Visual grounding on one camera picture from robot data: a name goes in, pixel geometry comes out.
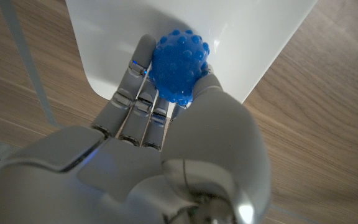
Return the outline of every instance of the gray robotic arm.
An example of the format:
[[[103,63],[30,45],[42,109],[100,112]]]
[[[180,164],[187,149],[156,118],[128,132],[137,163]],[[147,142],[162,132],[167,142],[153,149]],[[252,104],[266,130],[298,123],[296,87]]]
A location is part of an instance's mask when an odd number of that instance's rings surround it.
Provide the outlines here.
[[[90,128],[62,129],[6,160],[0,223],[262,220],[270,163],[251,115],[210,70],[168,124],[168,102],[147,78],[154,48],[151,36],[141,38]]]

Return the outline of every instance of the wood grain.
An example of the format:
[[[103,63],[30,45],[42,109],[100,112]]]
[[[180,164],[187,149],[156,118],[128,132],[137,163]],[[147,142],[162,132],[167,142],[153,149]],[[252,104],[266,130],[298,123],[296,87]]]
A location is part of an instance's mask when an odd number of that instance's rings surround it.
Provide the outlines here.
[[[57,122],[89,125],[107,100],[85,77],[65,1],[13,3]]]
[[[290,215],[284,214],[275,209],[269,209],[263,224],[307,224],[304,220],[300,220],[298,218],[292,217]]]
[[[0,140],[23,147],[55,130],[47,123],[0,10]]]
[[[319,1],[244,103],[273,166],[273,204],[358,223],[358,1]]]

